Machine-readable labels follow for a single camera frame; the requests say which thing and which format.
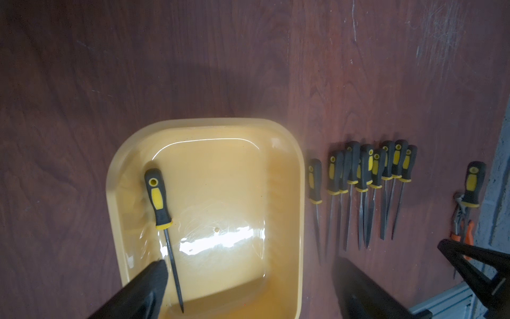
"plastic basin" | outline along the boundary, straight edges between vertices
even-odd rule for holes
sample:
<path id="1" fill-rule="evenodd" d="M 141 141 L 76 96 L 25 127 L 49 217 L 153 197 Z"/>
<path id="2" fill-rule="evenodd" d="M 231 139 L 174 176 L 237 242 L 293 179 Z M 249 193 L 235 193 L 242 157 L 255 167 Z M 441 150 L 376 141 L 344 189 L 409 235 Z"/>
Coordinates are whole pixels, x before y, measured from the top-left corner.
<path id="1" fill-rule="evenodd" d="M 143 175 L 166 185 L 169 228 L 185 313 L 168 265 L 160 318 L 298 318 L 303 260 L 304 162 L 292 135 L 263 119 L 158 122 L 115 154 L 106 181 L 122 284 L 168 263 Z"/>

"orange pliers handle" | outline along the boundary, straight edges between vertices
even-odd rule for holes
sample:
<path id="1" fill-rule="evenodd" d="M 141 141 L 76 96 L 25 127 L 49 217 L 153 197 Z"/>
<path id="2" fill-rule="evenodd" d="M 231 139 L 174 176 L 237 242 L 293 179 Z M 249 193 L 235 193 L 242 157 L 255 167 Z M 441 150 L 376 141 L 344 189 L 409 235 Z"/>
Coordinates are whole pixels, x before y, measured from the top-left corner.
<path id="1" fill-rule="evenodd" d="M 475 245 L 475 239 L 473 237 L 473 230 L 475 228 L 474 221 L 470 220 L 468 223 L 468 231 L 466 232 L 466 240 L 465 243 L 468 245 Z M 459 235 L 455 235 L 454 233 L 451 233 L 450 238 L 455 241 L 460 241 L 461 237 Z M 471 260 L 471 257 L 464 256 L 466 260 Z"/>

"scratch mark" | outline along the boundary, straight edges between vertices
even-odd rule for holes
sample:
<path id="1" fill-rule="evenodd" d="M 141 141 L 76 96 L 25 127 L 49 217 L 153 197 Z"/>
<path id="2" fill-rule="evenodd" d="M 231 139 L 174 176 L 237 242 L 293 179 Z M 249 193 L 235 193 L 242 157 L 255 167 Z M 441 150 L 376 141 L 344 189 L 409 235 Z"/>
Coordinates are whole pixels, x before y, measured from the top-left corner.
<path id="1" fill-rule="evenodd" d="M 352 28 L 354 29 L 354 42 L 356 42 L 356 23 L 354 23 L 354 0 L 352 0 L 351 17 L 352 17 Z"/>
<path id="2" fill-rule="evenodd" d="M 287 65 L 289 65 L 290 29 L 287 33 Z"/>
<path id="3" fill-rule="evenodd" d="M 443 87 L 457 56 L 464 31 L 466 12 L 457 2 L 438 5 L 433 2 L 422 20 L 422 39 L 416 50 L 417 65 L 437 88 Z"/>

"wooden table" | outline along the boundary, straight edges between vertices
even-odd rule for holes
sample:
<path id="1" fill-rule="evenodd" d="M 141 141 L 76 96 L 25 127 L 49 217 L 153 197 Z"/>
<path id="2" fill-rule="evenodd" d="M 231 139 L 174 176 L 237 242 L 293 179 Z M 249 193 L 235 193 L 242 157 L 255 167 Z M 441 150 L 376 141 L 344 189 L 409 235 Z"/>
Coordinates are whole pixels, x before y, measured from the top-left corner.
<path id="1" fill-rule="evenodd" d="M 108 165 L 138 129 L 185 117 L 268 118 L 323 161 L 350 139 L 418 145 L 397 238 L 348 255 L 408 307 L 453 287 L 436 246 L 467 163 L 490 171 L 508 16 L 503 0 L 3 3 L 0 317 L 84 318 L 121 287 Z M 301 318 L 337 318 L 306 209 Z"/>

